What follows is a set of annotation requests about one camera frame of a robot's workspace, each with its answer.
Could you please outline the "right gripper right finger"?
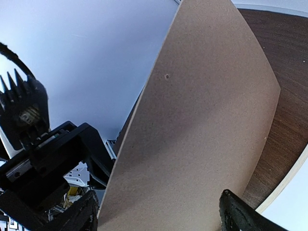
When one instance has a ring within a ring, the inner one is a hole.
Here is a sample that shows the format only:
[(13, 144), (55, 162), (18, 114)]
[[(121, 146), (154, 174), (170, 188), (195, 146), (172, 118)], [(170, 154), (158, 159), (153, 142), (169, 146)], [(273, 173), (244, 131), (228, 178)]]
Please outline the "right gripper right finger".
[(284, 231), (263, 217), (232, 191), (225, 189), (219, 199), (222, 231)]

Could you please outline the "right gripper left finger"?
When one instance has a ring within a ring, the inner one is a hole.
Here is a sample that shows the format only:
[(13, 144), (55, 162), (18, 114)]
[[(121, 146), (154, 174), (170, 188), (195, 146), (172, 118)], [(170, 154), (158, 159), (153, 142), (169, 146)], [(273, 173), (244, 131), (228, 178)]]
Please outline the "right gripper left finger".
[(55, 231), (96, 231), (98, 227), (98, 198), (88, 191), (55, 220)]

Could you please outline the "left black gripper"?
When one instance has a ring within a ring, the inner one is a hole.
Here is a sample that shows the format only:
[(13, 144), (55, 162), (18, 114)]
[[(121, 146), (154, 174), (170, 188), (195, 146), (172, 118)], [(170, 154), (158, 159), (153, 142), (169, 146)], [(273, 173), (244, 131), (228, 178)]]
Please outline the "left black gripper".
[(53, 220), (47, 211), (69, 191), (65, 175), (80, 162), (95, 181), (107, 185), (113, 160), (98, 131), (88, 123), (65, 122), (1, 166), (1, 211), (30, 231), (54, 231), (55, 220), (67, 209)]

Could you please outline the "brown backing board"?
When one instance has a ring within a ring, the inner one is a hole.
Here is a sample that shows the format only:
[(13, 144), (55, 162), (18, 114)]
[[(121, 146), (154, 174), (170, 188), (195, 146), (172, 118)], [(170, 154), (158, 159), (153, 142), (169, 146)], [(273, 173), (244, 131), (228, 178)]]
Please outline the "brown backing board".
[(231, 1), (182, 1), (120, 147), (98, 230), (219, 230), (220, 195), (243, 194), (279, 95)]

